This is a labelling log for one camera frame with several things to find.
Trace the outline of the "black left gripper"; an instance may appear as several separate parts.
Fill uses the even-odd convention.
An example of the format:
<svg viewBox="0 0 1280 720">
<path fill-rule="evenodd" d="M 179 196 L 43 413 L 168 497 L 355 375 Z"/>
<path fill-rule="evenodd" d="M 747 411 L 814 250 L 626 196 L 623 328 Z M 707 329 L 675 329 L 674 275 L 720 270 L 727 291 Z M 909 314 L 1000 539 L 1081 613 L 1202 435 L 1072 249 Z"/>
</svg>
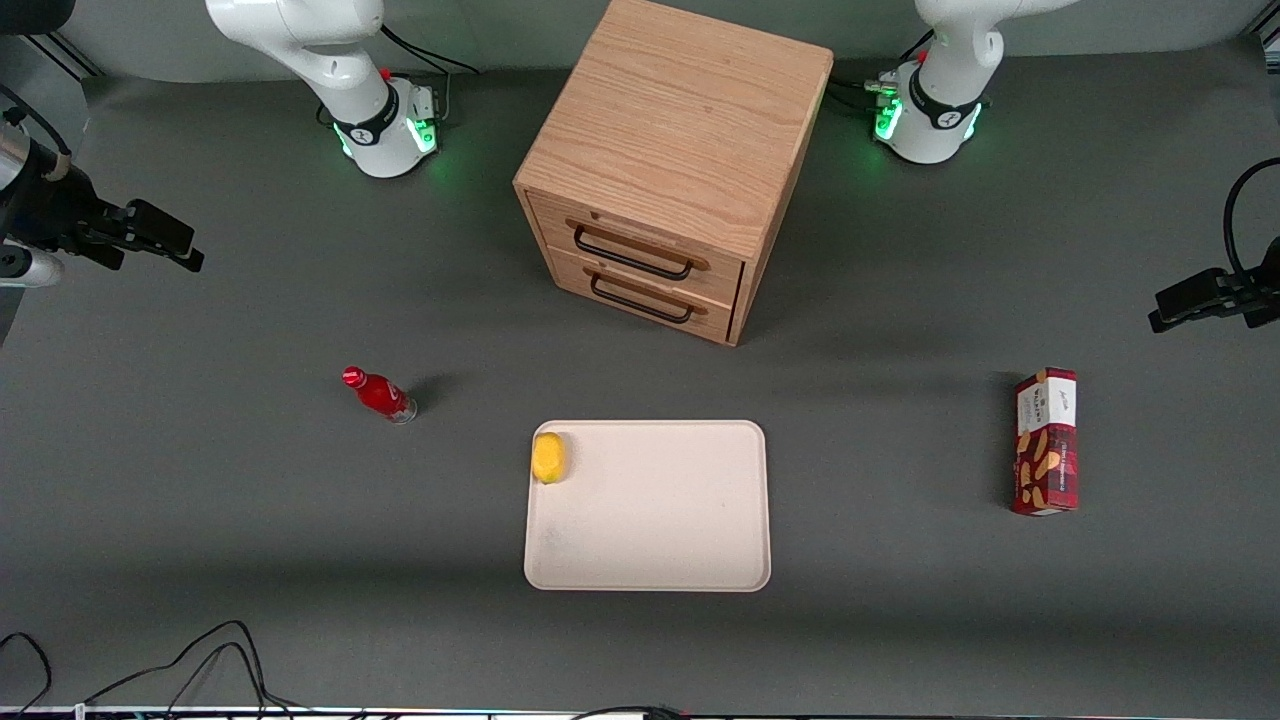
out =
<svg viewBox="0 0 1280 720">
<path fill-rule="evenodd" d="M 1242 315 L 1249 329 L 1276 322 L 1279 238 L 1270 241 L 1260 265 L 1251 269 L 1242 265 L 1235 240 L 1229 240 L 1228 260 L 1231 275 L 1221 268 L 1210 268 L 1157 292 L 1157 309 L 1148 315 L 1152 332 L 1161 334 L 1189 322 L 1235 315 Z M 1174 314 L 1165 316 L 1162 313 Z"/>
</svg>

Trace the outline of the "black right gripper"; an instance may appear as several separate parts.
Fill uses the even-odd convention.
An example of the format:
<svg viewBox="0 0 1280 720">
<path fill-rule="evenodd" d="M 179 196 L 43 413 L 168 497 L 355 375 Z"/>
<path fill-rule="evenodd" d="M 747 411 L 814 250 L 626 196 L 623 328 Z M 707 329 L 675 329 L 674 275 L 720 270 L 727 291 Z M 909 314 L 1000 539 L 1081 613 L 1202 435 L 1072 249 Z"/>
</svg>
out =
<svg viewBox="0 0 1280 720">
<path fill-rule="evenodd" d="M 4 191 L 3 234 L 29 249 L 64 252 L 119 269 L 124 251 L 148 252 L 192 273 L 205 255 L 192 247 L 195 231 L 145 200 L 132 200 L 125 211 L 100 199 L 90 178 L 72 170 L 51 182 L 37 170 L 22 172 Z M 136 240 L 118 246 L 125 227 Z"/>
</svg>

